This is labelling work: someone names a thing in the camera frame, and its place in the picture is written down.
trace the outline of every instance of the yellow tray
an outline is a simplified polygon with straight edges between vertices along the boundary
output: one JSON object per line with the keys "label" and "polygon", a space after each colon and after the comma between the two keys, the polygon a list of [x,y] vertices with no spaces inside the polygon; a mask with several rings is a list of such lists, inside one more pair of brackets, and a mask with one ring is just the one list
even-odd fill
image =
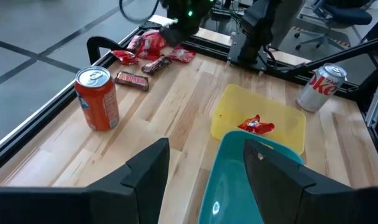
{"label": "yellow tray", "polygon": [[298,154],[304,151],[305,115],[294,108],[267,99],[237,85],[228,85],[216,107],[211,135],[221,140],[248,118],[259,114],[260,121],[273,123],[275,129],[263,137],[289,147]]}

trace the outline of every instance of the teal plastic container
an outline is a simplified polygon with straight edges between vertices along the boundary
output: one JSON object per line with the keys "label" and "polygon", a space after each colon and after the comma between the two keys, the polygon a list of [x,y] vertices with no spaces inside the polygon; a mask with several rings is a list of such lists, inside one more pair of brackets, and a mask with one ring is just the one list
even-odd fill
{"label": "teal plastic container", "polygon": [[291,149],[246,131],[230,131],[222,138],[201,204],[199,224],[264,223],[251,192],[243,161],[244,140],[272,147],[299,164],[301,157]]}

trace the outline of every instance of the gray floor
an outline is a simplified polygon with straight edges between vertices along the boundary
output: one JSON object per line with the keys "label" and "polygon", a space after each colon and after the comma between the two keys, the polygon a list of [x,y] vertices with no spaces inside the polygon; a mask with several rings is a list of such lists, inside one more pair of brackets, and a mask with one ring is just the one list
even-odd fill
{"label": "gray floor", "polygon": [[[129,15],[144,17],[154,4],[136,0]],[[159,8],[156,14],[166,12]],[[117,0],[0,1],[0,140],[74,79],[74,72],[30,56],[41,54],[79,69],[90,64],[89,37],[119,41],[136,27],[120,15]],[[75,32],[80,35],[55,47]]]}

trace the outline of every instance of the black metal frame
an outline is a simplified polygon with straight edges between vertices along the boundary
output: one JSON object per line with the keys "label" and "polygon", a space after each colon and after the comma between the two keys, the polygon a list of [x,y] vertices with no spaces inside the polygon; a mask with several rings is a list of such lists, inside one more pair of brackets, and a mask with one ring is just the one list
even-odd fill
{"label": "black metal frame", "polygon": [[[160,24],[153,22],[145,22],[129,34],[120,43],[113,42],[104,37],[91,37],[87,41],[88,55],[92,65],[98,65],[108,68],[112,65],[116,58],[111,52],[108,52],[101,58],[99,48],[107,49],[125,49],[135,35],[141,35],[149,29],[159,29]],[[184,48],[194,50],[199,54],[216,58],[218,60],[227,61],[231,46],[213,42],[197,36],[191,36],[182,44]],[[289,82],[297,83],[299,85],[306,85],[313,76],[312,70],[318,68],[326,62],[338,62],[347,58],[354,57],[361,54],[372,47],[378,46],[378,39],[365,43],[362,46],[351,48],[347,51],[330,56],[308,64],[292,66],[284,62],[277,62],[277,69],[268,67],[266,74],[273,77],[281,78]],[[271,59],[268,59],[269,65],[274,65]],[[363,116],[367,112],[368,106],[371,102],[372,96],[378,85],[378,69],[360,86],[353,83],[345,82],[341,88],[336,92],[337,96],[356,101],[359,105]],[[10,136],[9,139],[0,144],[0,167],[3,166],[14,154],[16,154],[22,147],[28,143],[39,131],[41,131],[54,117],[56,117],[68,104],[76,97],[73,84],[71,84],[63,93],[58,95],[52,102],[50,102],[42,111],[34,116],[29,122],[20,128],[16,133]],[[369,129],[370,135],[378,152],[378,135],[374,130]]]}

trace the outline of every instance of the wooden tabletop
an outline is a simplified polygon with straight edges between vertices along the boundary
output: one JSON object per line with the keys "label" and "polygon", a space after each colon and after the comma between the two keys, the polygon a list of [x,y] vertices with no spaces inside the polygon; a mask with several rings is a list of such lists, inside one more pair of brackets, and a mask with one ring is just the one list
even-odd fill
{"label": "wooden tabletop", "polygon": [[[154,16],[152,21],[171,20]],[[228,36],[200,29],[201,37],[230,45]],[[277,60],[307,60],[274,52]],[[141,66],[109,71],[144,75]],[[170,140],[170,172],[159,223],[197,223],[201,199],[219,141],[210,135],[211,115],[229,83],[235,83],[288,106],[301,86],[259,76],[197,54],[188,65],[174,62],[150,77],[148,93],[117,86],[121,120],[105,133],[86,124],[77,100],[66,107],[4,167],[0,185],[86,186],[123,165],[161,137]],[[319,112],[308,113],[306,165],[351,187],[378,185],[378,155],[355,102],[333,96]]]}

